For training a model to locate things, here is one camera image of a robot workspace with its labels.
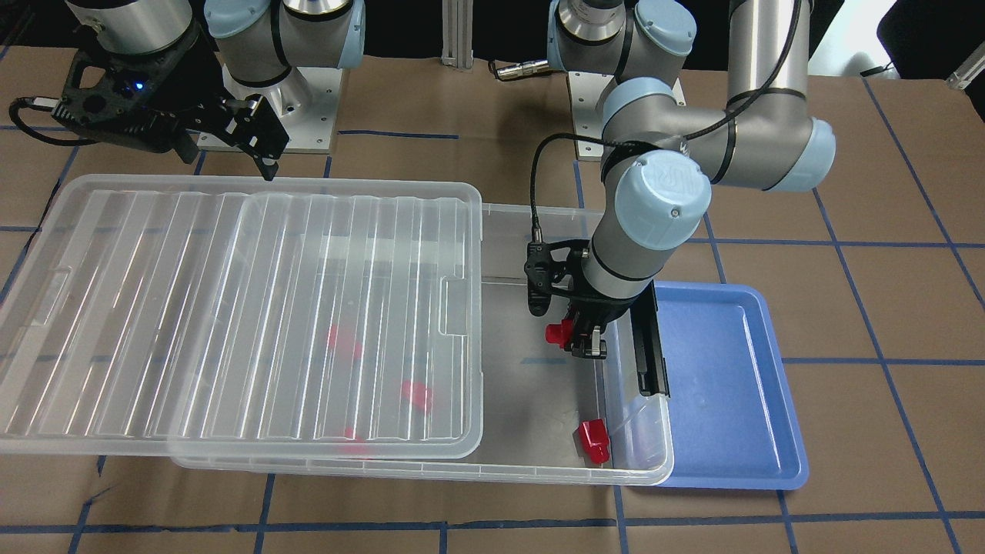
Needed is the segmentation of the silver robot arm near tray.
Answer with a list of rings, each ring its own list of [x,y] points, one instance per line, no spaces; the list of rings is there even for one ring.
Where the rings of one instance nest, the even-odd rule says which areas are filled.
[[[555,70],[612,77],[600,99],[602,220],[581,245],[543,245],[531,211],[528,308],[545,315],[546,342],[602,359],[610,322],[643,301],[654,277],[693,233],[715,186],[809,192],[835,159],[830,123],[806,101],[809,1],[732,1],[727,102],[681,106],[673,85],[696,41],[676,1],[553,1],[546,53]]]

